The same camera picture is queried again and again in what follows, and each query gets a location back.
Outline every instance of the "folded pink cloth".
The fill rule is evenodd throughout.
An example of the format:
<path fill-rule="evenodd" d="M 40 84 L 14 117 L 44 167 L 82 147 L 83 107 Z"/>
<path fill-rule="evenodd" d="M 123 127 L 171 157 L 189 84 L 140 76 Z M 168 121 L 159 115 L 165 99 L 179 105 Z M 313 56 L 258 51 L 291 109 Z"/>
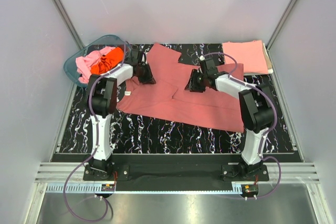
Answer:
<path fill-rule="evenodd" d="M 261 40 L 250 42 L 223 43 L 223 52 L 232 56 L 238 63 L 244 64 L 244 73 L 268 74 L 264 56 L 264 44 Z M 229 57 L 224 56 L 225 63 L 234 63 Z"/>
<path fill-rule="evenodd" d="M 239 101 L 226 93 L 207 88 L 203 93 L 184 90 L 191 71 L 199 68 L 178 63 L 181 53 L 155 44 L 147 61 L 156 80 L 142 85 L 137 78 L 126 81 L 125 95 L 117 108 L 125 113 L 139 114 L 201 127 L 243 132 Z M 222 65 L 219 71 L 229 72 L 234 64 Z M 233 76 L 243 79 L 243 65 L 238 64 Z"/>
<path fill-rule="evenodd" d="M 104 47 L 99 51 L 92 51 L 85 57 L 80 56 L 76 58 L 77 72 L 81 74 L 81 77 L 78 80 L 81 83 L 89 83 L 89 79 L 91 76 L 91 67 L 99 62 L 99 59 L 108 54 L 115 47 Z"/>

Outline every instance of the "pink shirt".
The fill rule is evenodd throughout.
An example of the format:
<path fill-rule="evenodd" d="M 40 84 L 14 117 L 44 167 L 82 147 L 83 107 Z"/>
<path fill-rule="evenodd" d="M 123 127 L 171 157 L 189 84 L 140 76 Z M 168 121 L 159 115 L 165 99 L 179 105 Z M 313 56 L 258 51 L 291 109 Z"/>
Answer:
<path fill-rule="evenodd" d="M 243 132 L 239 101 L 226 93 L 206 88 L 203 93 L 184 90 L 191 71 L 199 66 L 178 63 L 181 53 L 155 44 L 147 54 L 156 84 L 140 84 L 137 77 L 126 81 L 131 91 L 117 104 L 125 113 L 225 131 Z M 234 64 L 221 65 L 218 71 L 229 72 Z M 243 79 L 243 65 L 233 76 Z"/>

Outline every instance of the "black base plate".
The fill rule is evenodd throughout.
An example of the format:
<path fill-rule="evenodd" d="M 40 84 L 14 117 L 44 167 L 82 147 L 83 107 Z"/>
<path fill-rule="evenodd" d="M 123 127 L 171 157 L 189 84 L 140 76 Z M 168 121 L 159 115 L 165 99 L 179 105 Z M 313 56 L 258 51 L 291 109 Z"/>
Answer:
<path fill-rule="evenodd" d="M 256 177 L 241 177 L 237 175 L 238 169 L 237 165 L 222 165 L 222 174 L 223 174 L 223 181 L 226 182 L 235 182 L 235 181 L 251 181 L 254 182 Z M 261 166 L 261 170 L 257 173 L 259 181 L 269 181 L 268 170 L 266 165 Z"/>
<path fill-rule="evenodd" d="M 130 173 L 129 165 L 114 165 L 113 172 L 117 172 L 118 181 L 127 181 L 128 175 Z M 108 181 L 114 180 L 113 174 L 107 175 L 104 172 L 91 169 L 89 165 L 85 166 L 85 171 L 83 175 L 83 180 L 85 181 Z"/>

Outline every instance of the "black marble mat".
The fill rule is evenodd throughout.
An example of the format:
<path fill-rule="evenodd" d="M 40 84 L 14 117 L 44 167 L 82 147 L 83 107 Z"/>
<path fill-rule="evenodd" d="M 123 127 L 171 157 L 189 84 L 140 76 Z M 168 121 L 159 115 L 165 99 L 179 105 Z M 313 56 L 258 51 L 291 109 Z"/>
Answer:
<path fill-rule="evenodd" d="M 222 44 L 174 44 L 165 45 L 182 53 L 180 63 L 196 65 L 198 57 L 208 52 L 222 52 Z M 101 49 L 91 46 L 88 53 Z M 149 51 L 152 45 L 133 45 Z M 223 64 L 217 57 L 216 64 Z M 268 83 L 278 111 L 278 124 L 268 134 L 264 152 L 293 152 L 285 119 L 270 76 L 251 76 L 245 81 Z M 119 99 L 124 86 L 118 88 Z M 84 105 L 86 89 L 78 87 L 71 105 L 60 153 L 90 153 L 92 131 L 89 111 Z M 207 129 L 185 123 L 127 114 L 116 111 L 111 119 L 110 146 L 114 153 L 240 153 L 244 147 L 245 134 Z"/>

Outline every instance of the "white wall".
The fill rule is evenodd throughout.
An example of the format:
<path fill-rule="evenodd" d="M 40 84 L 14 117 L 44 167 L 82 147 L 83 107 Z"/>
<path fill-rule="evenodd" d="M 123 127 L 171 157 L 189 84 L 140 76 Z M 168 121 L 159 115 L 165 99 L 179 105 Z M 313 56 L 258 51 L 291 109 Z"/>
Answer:
<path fill-rule="evenodd" d="M 62 0 L 84 44 L 267 42 L 290 0 Z"/>
<path fill-rule="evenodd" d="M 336 220 L 336 1 L 299 0 L 271 48 L 303 154 Z"/>
<path fill-rule="evenodd" d="M 78 49 L 51 0 L 0 0 L 0 218 L 21 223 L 38 166 L 48 161 Z"/>

